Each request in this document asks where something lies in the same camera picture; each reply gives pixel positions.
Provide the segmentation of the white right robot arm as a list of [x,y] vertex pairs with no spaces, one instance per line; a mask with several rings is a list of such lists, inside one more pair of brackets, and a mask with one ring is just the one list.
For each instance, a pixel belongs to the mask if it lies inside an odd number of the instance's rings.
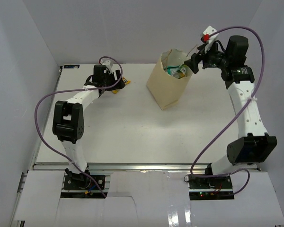
[[236,172],[241,165],[263,163],[277,146],[277,138],[269,135],[258,110],[255,97],[258,84],[252,69],[245,64],[248,39],[233,35],[226,49],[221,51],[218,49],[222,44],[216,37],[204,35],[201,40],[203,45],[198,47],[198,53],[185,63],[193,73],[198,72],[199,62],[203,63],[204,69],[221,70],[238,124],[238,139],[227,146],[226,155],[205,169],[205,185],[214,189],[221,184],[221,176]]

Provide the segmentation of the beige paper bag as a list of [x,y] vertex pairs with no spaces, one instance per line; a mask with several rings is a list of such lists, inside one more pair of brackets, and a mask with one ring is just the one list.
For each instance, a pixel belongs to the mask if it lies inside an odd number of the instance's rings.
[[163,52],[157,60],[146,86],[161,110],[168,109],[178,103],[183,95],[193,72],[187,69],[187,76],[177,79],[164,71],[168,66],[180,66],[188,60],[188,55],[182,50],[170,49]]

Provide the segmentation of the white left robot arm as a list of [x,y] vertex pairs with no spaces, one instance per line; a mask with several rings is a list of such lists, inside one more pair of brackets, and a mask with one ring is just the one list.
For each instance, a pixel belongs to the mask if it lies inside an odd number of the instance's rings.
[[67,174],[74,174],[74,183],[81,189],[90,185],[90,176],[84,172],[88,164],[84,158],[80,139],[84,133],[84,110],[105,91],[122,89],[125,83],[121,71],[112,70],[113,63],[106,60],[94,65],[83,91],[66,101],[57,101],[54,106],[53,134],[61,142],[69,160]]

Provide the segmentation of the green Skittles packet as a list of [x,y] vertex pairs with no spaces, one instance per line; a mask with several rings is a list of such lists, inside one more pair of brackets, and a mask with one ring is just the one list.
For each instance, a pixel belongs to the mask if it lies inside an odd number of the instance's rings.
[[186,65],[182,64],[178,67],[178,69],[176,70],[176,72],[173,74],[173,77],[177,78],[177,79],[181,79],[187,76],[187,69],[189,69],[189,67],[187,67]]

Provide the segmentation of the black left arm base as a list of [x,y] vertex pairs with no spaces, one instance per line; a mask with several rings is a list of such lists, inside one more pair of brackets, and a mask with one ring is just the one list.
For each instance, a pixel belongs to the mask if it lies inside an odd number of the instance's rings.
[[95,183],[87,178],[86,181],[73,180],[68,175],[65,175],[62,184],[61,198],[69,199],[104,199],[105,196],[100,192]]

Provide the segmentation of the teal candy bag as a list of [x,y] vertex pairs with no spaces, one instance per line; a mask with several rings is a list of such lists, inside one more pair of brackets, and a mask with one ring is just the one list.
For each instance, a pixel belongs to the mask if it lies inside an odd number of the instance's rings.
[[164,71],[173,76],[178,71],[179,66],[168,66],[164,68]]

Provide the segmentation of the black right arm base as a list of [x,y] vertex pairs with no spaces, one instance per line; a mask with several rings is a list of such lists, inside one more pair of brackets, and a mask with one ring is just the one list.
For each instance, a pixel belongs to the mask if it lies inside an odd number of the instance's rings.
[[227,177],[197,178],[185,175],[188,183],[190,201],[233,200],[232,181]]

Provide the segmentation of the yellow M&M's packet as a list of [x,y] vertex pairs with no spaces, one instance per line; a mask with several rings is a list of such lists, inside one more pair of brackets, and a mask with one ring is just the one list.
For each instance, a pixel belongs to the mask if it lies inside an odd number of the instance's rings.
[[[130,80],[127,80],[125,77],[122,77],[122,82],[123,82],[122,85],[124,85],[124,86],[127,86],[128,84],[131,83],[131,81],[130,81]],[[121,89],[119,88],[119,89],[112,90],[111,92],[112,92],[113,94],[116,94],[116,93],[118,93],[120,90],[121,90]]]

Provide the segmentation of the white paper sheet front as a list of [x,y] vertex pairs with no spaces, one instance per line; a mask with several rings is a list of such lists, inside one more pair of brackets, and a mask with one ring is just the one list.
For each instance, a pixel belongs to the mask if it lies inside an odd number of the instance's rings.
[[232,200],[192,201],[182,173],[114,172],[104,199],[61,198],[60,171],[30,171],[15,220],[27,227],[273,227],[284,217],[267,173]]

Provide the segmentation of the aluminium table frame rail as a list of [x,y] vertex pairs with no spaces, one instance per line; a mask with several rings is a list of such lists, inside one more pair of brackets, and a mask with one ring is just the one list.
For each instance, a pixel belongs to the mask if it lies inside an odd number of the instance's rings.
[[[64,170],[68,167],[67,163],[37,163],[34,170]],[[191,164],[145,164],[145,163],[89,163],[91,171],[96,170],[184,170],[189,171]]]

